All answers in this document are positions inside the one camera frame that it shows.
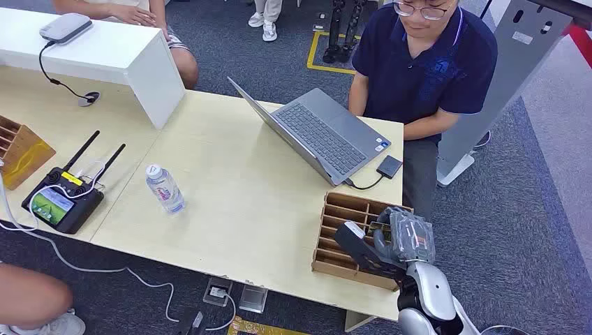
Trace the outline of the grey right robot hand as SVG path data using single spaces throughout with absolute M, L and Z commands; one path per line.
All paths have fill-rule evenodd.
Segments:
M 379 255 L 399 264 L 436 258 L 432 224 L 401 207 L 387 207 L 371 223 L 374 247 Z

